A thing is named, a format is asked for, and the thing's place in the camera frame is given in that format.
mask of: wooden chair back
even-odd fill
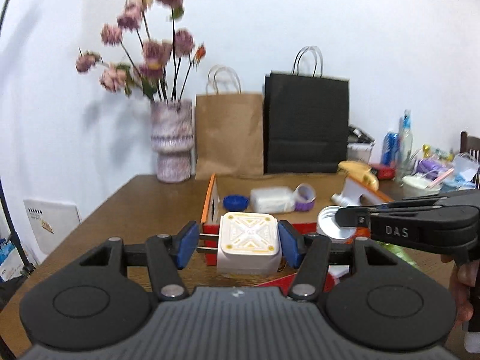
[[[480,162],[480,138],[468,135],[466,131],[462,131],[460,134],[460,153],[468,153]],[[477,186],[477,190],[480,190],[480,169],[477,171],[473,182]]]

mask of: pink vase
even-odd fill
[[[190,150],[194,146],[191,101],[153,103],[152,149],[158,152],[157,178],[179,183],[191,175]]]

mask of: table surface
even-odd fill
[[[30,347],[20,322],[18,306],[23,295],[33,286],[109,237],[122,237],[126,244],[142,243],[158,233],[176,234],[189,220],[200,221],[207,187],[207,181],[193,179],[167,185],[159,183],[154,175],[133,178],[47,257],[0,313],[0,335],[7,345],[17,356]],[[380,189],[392,199],[402,197],[401,189],[391,181],[382,182]],[[407,252],[424,273],[448,286],[451,264],[442,264],[437,255],[417,250]],[[203,259],[203,255],[194,253],[188,267],[180,272],[189,291],[195,286],[249,286],[265,280],[255,277],[226,279],[217,274],[215,267],[206,266]],[[277,275],[290,272],[293,270],[286,268]],[[146,268],[129,268],[128,275],[150,290]],[[463,349],[463,333],[459,327],[452,330],[446,346],[461,360],[479,358]]]

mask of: metal jar lid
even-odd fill
[[[355,235],[355,227],[339,227],[335,221],[335,213],[339,206],[328,206],[320,211],[317,219],[317,233],[330,238],[333,242],[346,242]]]

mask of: white square box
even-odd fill
[[[220,218],[220,273],[271,275],[278,270],[281,258],[277,220],[272,215],[227,212]]]

